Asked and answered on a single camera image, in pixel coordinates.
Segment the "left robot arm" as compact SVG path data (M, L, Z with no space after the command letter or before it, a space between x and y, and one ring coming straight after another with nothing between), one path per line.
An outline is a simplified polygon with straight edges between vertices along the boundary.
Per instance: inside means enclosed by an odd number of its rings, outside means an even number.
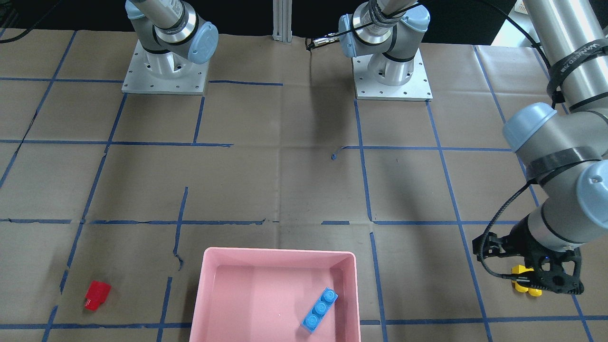
M607 38L588 0L526 0L549 74L551 104L534 103L503 126L511 150L525 164L526 184L547 199L511 232L498 237L492 226L472 242L477 260L523 257L521 274L498 278L556 294L579 295L580 247L607 233Z

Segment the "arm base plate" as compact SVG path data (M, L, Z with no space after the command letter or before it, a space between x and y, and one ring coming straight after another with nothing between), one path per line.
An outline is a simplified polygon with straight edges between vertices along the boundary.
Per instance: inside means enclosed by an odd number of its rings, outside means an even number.
M352 75L359 100L434 99L420 50L412 60L392 61L383 54L353 57Z
M152 54L137 41L124 77L122 93L136 95L204 95L210 63L195 64L168 52Z

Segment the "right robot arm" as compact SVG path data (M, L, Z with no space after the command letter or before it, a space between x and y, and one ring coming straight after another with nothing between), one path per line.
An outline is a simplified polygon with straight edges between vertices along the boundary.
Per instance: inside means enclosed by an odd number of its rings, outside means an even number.
M176 78L211 60L219 31L183 0L127 0L127 17L155 76Z

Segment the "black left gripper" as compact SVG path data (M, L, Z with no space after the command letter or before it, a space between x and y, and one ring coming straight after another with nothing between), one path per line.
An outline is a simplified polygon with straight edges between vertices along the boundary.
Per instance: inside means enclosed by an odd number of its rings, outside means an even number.
M491 275L515 281L517 284L551 291L556 294L580 295L584 284L580 280L582 255L578 247L566 251L554 251L544 247L532 236L525 217L511 232L498 237L487 227L473 239L473 253ZM529 268L521 274L500 274L491 270L485 260L489 257L523 257L524 265Z

